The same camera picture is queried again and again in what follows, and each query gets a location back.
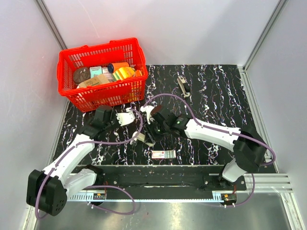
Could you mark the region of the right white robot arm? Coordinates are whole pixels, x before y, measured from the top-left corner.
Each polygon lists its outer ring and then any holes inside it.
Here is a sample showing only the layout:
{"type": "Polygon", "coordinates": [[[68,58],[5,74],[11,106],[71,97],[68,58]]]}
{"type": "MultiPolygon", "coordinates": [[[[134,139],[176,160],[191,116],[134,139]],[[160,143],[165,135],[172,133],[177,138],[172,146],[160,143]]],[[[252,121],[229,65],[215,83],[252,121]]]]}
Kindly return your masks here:
{"type": "Polygon", "coordinates": [[[233,152],[218,178],[219,186],[228,190],[246,173],[257,173],[264,160],[266,148],[257,131],[252,128],[223,127],[210,124],[189,115],[176,116],[162,105],[141,108],[146,114],[146,133],[155,143],[164,135],[197,139],[216,144],[233,152]]]}

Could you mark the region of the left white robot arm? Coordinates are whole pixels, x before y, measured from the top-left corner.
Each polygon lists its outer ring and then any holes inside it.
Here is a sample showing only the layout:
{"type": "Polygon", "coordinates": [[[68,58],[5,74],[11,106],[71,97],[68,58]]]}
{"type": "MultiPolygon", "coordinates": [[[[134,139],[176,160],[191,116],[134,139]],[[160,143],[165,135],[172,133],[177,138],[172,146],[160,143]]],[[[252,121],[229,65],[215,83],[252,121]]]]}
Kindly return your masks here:
{"type": "Polygon", "coordinates": [[[47,214],[59,214],[67,199],[90,186],[100,189],[104,184],[104,171],[91,164],[71,175],[77,164],[95,148],[95,141],[102,141],[106,133],[133,122],[132,112],[119,113],[102,105],[79,129],[74,141],[42,171],[33,170],[28,176],[26,203],[47,214]]]}

